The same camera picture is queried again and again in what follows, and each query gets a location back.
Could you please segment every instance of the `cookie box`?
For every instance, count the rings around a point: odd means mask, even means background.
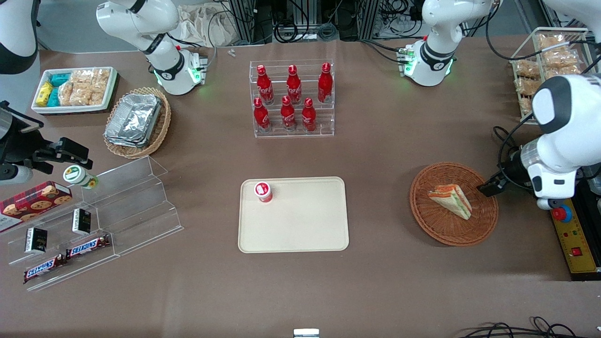
[[[0,203],[0,232],[28,221],[73,199],[71,190],[53,181],[21,192]]]

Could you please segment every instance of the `brown wicker basket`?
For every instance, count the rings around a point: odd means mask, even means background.
[[[130,91],[128,94],[153,94],[156,97],[160,98],[160,100],[161,100],[161,106],[160,106],[160,111],[159,111],[160,115],[154,126],[152,136],[150,137],[150,142],[148,143],[148,145],[146,147],[134,148],[134,147],[118,146],[116,144],[110,143],[109,141],[107,141],[105,139],[105,144],[108,147],[108,149],[111,151],[111,153],[113,153],[115,155],[123,156],[125,158],[136,159],[136,158],[141,158],[146,155],[150,155],[150,154],[154,153],[159,148],[161,143],[163,143],[163,140],[165,139],[165,136],[167,135],[167,129],[169,129],[169,123],[171,122],[171,108],[169,107],[169,102],[167,102],[167,98],[165,97],[165,95],[155,88],[144,87],[144,88],[134,89],[134,90]],[[121,103],[121,100],[123,100],[124,97],[125,97],[125,95],[123,97],[121,97],[121,99],[119,99],[119,101],[117,103],[115,103],[115,105],[113,106],[113,109],[111,110],[111,114],[109,115],[109,118],[106,121],[106,125],[108,125],[111,122],[111,119],[112,119],[113,115],[115,114],[115,110],[117,109],[117,106],[119,105],[119,103]]]
[[[458,184],[472,205],[469,220],[455,215],[428,197],[436,185]],[[477,186],[484,179],[471,168],[452,162],[440,162],[424,168],[413,180],[409,200],[419,226],[437,241],[458,247],[476,245],[485,240],[496,226],[499,206],[495,197],[485,197]]]

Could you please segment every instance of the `table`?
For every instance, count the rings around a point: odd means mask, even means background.
[[[493,41],[510,55],[523,37]],[[600,284],[567,281],[549,213],[525,192],[498,197],[499,223],[475,247],[437,243],[411,214],[409,187],[422,168],[456,161],[488,177],[499,147],[492,126],[517,121],[511,72],[482,38],[462,42],[453,71],[433,88],[400,78],[360,43],[235,49],[235,58],[219,51],[205,86],[169,96],[173,120],[153,157],[169,170],[163,182],[185,230],[41,292],[26,292],[22,275],[3,263],[0,336],[259,338],[316,327],[323,337],[453,337],[484,322],[529,328],[533,315],[595,335]],[[157,86],[139,52],[41,56],[43,70],[115,67],[118,96]],[[336,62],[336,136],[256,140],[249,62],[305,58]],[[93,173],[101,173],[128,161],[106,149],[106,117],[48,117],[42,133],[89,147]],[[516,138],[537,133],[525,126]],[[60,182],[65,167],[57,164],[50,177],[36,173],[30,185]],[[242,182],[306,176],[344,179],[348,249],[241,253]],[[2,187],[0,198],[25,188]]]

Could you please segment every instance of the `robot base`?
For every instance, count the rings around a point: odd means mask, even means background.
[[[199,84],[204,84],[207,74],[207,58],[199,57],[197,53],[190,53],[186,49],[180,50],[184,56],[184,66],[172,80],[162,79],[156,72],[159,84],[165,91],[172,95],[184,95]]]
[[[421,55],[421,46],[425,43],[424,40],[417,41],[412,45],[405,47],[405,54],[397,52],[397,59],[399,61],[408,61],[407,64],[399,65],[401,75],[411,78],[415,83],[425,86],[432,87],[442,82],[442,80],[450,73],[451,65],[453,61],[447,63],[440,63],[439,70],[432,70],[430,65],[424,61]]]

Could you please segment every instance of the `red bottle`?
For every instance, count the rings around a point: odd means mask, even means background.
[[[332,65],[329,63],[322,64],[322,74],[319,76],[317,81],[317,99],[321,103],[332,103],[332,87],[334,86],[334,79],[332,79]]]
[[[259,95],[266,105],[271,105],[273,104],[273,85],[271,84],[271,79],[267,75],[265,66],[261,64],[257,66],[257,74],[257,87],[259,88]]]
[[[282,109],[279,111],[282,114],[282,122],[284,129],[289,132],[296,130],[296,121],[294,120],[294,107],[291,104],[290,97],[284,95],[282,97]]]
[[[293,105],[301,102],[301,79],[299,79],[296,72],[295,65],[288,66],[288,81],[286,81],[286,85],[288,86],[288,96],[290,96]]]
[[[263,106],[263,102],[259,97],[254,100],[255,105],[255,121],[257,122],[258,130],[261,133],[267,133],[271,131],[271,122],[269,121],[269,115],[267,108]]]
[[[302,126],[305,129],[305,132],[314,132],[315,131],[315,119],[317,114],[315,113],[315,108],[313,108],[313,100],[310,97],[305,99],[305,107],[302,109]]]

